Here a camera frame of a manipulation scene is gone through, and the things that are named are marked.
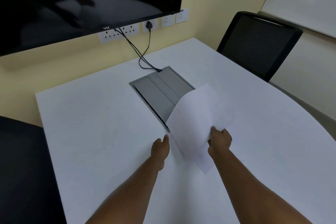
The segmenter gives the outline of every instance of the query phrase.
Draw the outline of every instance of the white table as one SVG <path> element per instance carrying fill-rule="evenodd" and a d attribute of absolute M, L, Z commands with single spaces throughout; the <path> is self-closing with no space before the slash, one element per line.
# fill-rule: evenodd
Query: white table
<path fill-rule="evenodd" d="M 336 220 L 336 142 L 279 90 L 192 38 L 146 55 L 198 88 L 229 94 L 237 110 L 231 150 L 313 223 Z M 152 71 L 131 60 L 36 94 L 69 224 L 84 223 L 149 157 L 166 130 L 129 86 Z M 144 223 L 238 223 L 220 176 L 186 163 L 176 145 Z"/>

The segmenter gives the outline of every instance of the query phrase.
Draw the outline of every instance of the person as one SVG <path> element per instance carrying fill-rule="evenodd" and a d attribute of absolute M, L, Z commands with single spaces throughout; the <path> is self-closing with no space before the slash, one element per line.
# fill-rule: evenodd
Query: person
<path fill-rule="evenodd" d="M 241 224 L 311 224 L 285 200 L 263 185 L 229 150 L 232 137 L 211 127 L 212 157 Z M 96 210 L 87 224 L 141 224 L 158 175 L 169 154 L 169 139 L 157 139 L 150 157 Z"/>

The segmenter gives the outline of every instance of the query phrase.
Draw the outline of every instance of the white switch plate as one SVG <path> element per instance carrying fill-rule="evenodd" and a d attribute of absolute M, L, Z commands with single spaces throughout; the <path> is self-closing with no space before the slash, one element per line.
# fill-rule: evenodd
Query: white switch plate
<path fill-rule="evenodd" d="M 165 17 L 162 17 L 161 18 L 161 28 L 165 28 L 165 27 L 174 25 L 175 24 L 175 16 L 176 16 L 176 14 L 167 15 Z"/>
<path fill-rule="evenodd" d="M 176 24 L 188 20 L 189 8 L 182 9 L 179 13 L 176 14 Z"/>
<path fill-rule="evenodd" d="M 156 18 L 156 19 L 152 19 L 152 20 L 149 20 L 149 21 L 150 21 L 150 22 L 152 23 L 152 25 L 153 25 L 153 27 L 152 27 L 151 30 L 157 29 L 157 28 L 159 27 L 159 19 L 158 19 L 158 18 Z M 147 22 L 148 22 L 148 21 L 143 21 L 143 22 L 142 22 L 142 31 L 143 31 L 144 33 L 149 32 L 148 28 L 146 28 Z"/>
<path fill-rule="evenodd" d="M 122 29 L 126 37 L 140 34 L 139 23 L 120 27 L 120 28 Z M 99 41 L 101 44 L 124 38 L 120 33 L 115 31 L 114 29 L 99 32 L 98 37 L 99 37 Z"/>

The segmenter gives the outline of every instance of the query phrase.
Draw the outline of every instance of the forearm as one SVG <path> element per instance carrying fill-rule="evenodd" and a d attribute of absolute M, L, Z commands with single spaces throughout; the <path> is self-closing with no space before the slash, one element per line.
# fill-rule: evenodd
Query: forearm
<path fill-rule="evenodd" d="M 160 170 L 160 163 L 148 158 L 97 209 L 87 224 L 141 224 Z"/>
<path fill-rule="evenodd" d="M 229 149 L 221 149 L 213 159 L 241 224 L 310 223 L 257 180 Z"/>

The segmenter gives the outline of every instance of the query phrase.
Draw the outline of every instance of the black television screen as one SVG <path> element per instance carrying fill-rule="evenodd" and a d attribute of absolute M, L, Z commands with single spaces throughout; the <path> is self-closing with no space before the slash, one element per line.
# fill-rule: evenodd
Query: black television screen
<path fill-rule="evenodd" d="M 0 56 L 179 12 L 181 0 L 1 0 Z"/>

